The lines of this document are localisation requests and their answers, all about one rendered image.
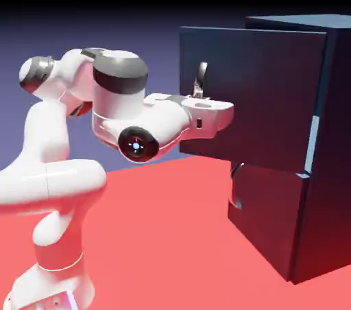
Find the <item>small dark blue cabinet door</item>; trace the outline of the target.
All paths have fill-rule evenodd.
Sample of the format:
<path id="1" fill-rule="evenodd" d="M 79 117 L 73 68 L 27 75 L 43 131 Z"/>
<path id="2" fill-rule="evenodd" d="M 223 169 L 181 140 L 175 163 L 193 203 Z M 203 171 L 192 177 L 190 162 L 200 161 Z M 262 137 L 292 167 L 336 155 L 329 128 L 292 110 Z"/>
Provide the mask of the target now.
<path id="1" fill-rule="evenodd" d="M 242 209 L 228 201 L 228 219 L 286 281 L 291 279 L 309 180 L 307 173 L 244 163 L 234 179 Z"/>

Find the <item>large dark blue cabinet door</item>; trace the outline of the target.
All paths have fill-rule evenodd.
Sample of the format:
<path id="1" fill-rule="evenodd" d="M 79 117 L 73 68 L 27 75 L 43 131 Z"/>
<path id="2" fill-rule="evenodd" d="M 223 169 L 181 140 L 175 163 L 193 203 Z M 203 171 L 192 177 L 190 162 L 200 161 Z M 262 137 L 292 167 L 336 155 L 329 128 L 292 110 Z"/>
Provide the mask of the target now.
<path id="1" fill-rule="evenodd" d="M 232 123 L 211 140 L 183 141 L 186 154 L 302 173 L 311 168 L 323 32 L 183 27 L 180 92 L 206 63 L 204 94 L 234 105 Z"/>

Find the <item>short curved metal door handle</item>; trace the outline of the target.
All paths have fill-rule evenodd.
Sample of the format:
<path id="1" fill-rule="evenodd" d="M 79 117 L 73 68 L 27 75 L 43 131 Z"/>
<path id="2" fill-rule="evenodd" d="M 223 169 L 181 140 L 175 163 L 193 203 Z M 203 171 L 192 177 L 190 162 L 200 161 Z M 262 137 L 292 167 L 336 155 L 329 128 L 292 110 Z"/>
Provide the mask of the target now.
<path id="1" fill-rule="evenodd" d="M 195 85 L 198 89 L 203 89 L 206 78 L 207 62 L 200 62 L 195 76 Z"/>

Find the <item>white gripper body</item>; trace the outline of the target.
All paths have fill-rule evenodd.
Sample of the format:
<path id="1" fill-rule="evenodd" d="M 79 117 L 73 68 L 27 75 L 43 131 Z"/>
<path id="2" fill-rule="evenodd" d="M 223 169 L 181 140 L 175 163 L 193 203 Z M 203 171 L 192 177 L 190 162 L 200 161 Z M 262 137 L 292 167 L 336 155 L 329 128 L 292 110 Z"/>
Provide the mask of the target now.
<path id="1" fill-rule="evenodd" d="M 205 98 L 185 97 L 182 107 L 191 118 L 191 128 L 200 132 L 218 132 L 232 122 L 234 105 Z"/>

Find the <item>dark blue cabinet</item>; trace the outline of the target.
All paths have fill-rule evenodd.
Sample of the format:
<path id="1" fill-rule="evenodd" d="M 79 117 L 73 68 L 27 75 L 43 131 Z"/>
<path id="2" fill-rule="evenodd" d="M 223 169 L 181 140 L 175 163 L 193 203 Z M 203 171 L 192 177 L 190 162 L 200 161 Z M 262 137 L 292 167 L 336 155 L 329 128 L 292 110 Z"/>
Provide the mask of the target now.
<path id="1" fill-rule="evenodd" d="M 351 16 L 251 16 L 245 24 L 326 34 L 313 159 L 302 172 L 310 180 L 288 280 L 298 284 L 351 265 Z"/>

